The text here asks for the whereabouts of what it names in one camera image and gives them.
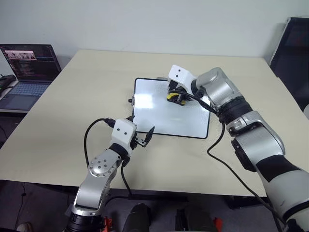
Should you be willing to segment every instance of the white wall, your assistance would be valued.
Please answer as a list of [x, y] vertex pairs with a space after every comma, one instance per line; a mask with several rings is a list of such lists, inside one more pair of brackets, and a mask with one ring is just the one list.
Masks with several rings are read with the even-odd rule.
[[52, 44], [62, 67], [81, 48], [268, 59], [308, 14], [308, 0], [0, 0], [0, 43]]

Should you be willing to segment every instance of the laptop screen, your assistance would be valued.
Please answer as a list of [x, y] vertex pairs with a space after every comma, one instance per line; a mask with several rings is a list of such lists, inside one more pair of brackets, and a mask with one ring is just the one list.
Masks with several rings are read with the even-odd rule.
[[53, 47], [48, 44], [0, 44], [19, 80], [53, 81], [61, 72]]

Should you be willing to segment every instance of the yellow object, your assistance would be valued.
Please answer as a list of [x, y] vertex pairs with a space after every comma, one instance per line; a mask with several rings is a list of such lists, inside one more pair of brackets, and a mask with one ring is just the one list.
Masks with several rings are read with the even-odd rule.
[[[168, 95], [167, 95], [167, 100], [170, 100], [170, 99], [172, 99], [173, 97], [175, 97], [175, 96], [179, 96], [179, 93], [169, 93]], [[186, 101], [185, 100], [182, 100], [181, 102], [177, 102], [177, 104], [180, 104], [180, 105], [185, 105], [186, 104]]]
[[167, 99], [171, 99], [174, 96], [178, 96], [179, 93], [169, 93], [168, 96], [166, 97]]

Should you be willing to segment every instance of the whiteboard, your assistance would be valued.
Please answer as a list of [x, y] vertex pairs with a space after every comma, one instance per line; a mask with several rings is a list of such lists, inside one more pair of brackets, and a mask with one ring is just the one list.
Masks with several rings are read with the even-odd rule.
[[[197, 101], [187, 101], [184, 106], [169, 102], [167, 94], [166, 80], [135, 80], [133, 122], [137, 124], [137, 132], [148, 132], [155, 126], [155, 134], [207, 138], [209, 111]], [[202, 100], [210, 104], [207, 97]]]

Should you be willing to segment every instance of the red part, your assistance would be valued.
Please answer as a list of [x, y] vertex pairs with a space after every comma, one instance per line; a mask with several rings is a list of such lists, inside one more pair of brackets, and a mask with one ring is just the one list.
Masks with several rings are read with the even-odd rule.
[[105, 229], [102, 232], [111, 232], [112, 231], [112, 219], [104, 217]]
[[222, 219], [215, 217], [213, 223], [217, 227], [218, 232], [222, 232], [222, 226], [223, 226]]

